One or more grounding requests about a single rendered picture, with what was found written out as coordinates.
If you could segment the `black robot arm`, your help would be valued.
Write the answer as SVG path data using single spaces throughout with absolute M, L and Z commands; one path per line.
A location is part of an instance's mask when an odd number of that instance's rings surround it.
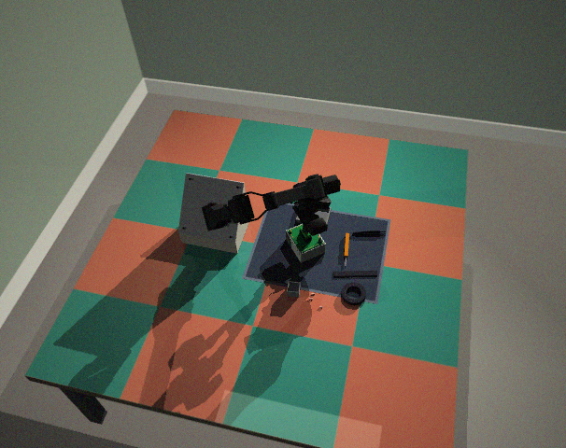
M 253 191 L 233 196 L 226 203 L 209 203 L 202 207 L 205 218 L 205 224 L 208 231 L 223 228 L 228 223 L 245 224 L 260 219 L 267 211 L 277 209 L 280 205 L 301 201 L 303 203 L 314 203 L 315 212 L 318 209 L 327 210 L 331 204 L 328 197 L 329 194 L 340 191 L 340 179 L 336 175 L 330 175 L 322 178 L 322 175 L 310 175 L 304 182 L 297 183 L 293 189 L 287 189 L 280 192 L 269 192 L 265 194 Z M 265 211 L 257 218 L 254 218 L 250 199 L 247 194 L 256 194 L 262 196 Z M 245 196 L 246 195 L 246 196 Z M 254 219 L 252 219 L 254 218 Z M 225 226 L 225 227 L 226 227 Z

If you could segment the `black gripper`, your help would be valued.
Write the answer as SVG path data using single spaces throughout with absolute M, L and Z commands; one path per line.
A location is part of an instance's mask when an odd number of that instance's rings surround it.
M 318 201 L 314 203 L 303 203 L 299 200 L 298 202 L 292 203 L 294 203 L 294 206 L 292 207 L 293 210 L 310 235 L 314 236 L 328 229 L 328 225 L 325 220 L 322 217 L 315 215 L 315 213 L 318 212 L 315 212 L 315 206 L 318 204 Z M 306 218 L 305 222 L 304 218 Z

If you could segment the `green circuit board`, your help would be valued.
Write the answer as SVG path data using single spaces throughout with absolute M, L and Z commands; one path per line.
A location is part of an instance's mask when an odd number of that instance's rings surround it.
M 295 228 L 293 228 L 293 229 L 290 229 L 292 233 L 290 233 L 290 230 L 288 230 L 288 233 L 290 234 L 290 237 L 292 238 L 292 240 L 294 241 L 294 243 L 297 245 L 297 247 L 299 248 L 299 250 L 301 251 L 301 253 L 303 253 L 303 252 L 305 252 L 305 251 L 307 251 L 307 250 L 309 250 L 309 249 L 311 249 L 311 248 L 314 248 L 314 247 L 316 247 L 316 246 L 318 246 L 318 245 L 324 244 L 323 241 L 322 241 L 322 243 L 319 242 L 318 238 L 320 238 L 320 237 L 319 237 L 318 234 L 317 234 L 317 235 L 314 235 L 314 236 L 311 235 L 312 241 L 309 241 L 309 242 L 306 243 L 306 242 L 304 241 L 303 237 L 301 236 L 300 231 L 299 231 L 299 229 L 300 229 L 303 225 L 304 225 L 304 224 L 302 224 L 302 225 L 300 225 L 300 226 L 297 226 L 297 227 L 295 227 Z

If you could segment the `dark blue work mat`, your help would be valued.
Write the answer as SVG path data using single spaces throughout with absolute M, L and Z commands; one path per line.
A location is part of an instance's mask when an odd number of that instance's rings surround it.
M 354 282 L 365 288 L 365 302 L 378 304 L 391 219 L 331 210 L 328 229 L 319 234 L 326 252 L 301 263 L 286 240 L 286 230 L 302 224 L 296 222 L 293 206 L 286 203 L 263 215 L 242 279 L 282 287 L 300 282 L 300 290 L 340 298 L 343 287 Z M 353 235 L 358 231 L 385 234 Z M 333 277 L 340 271 L 377 271 L 377 276 Z

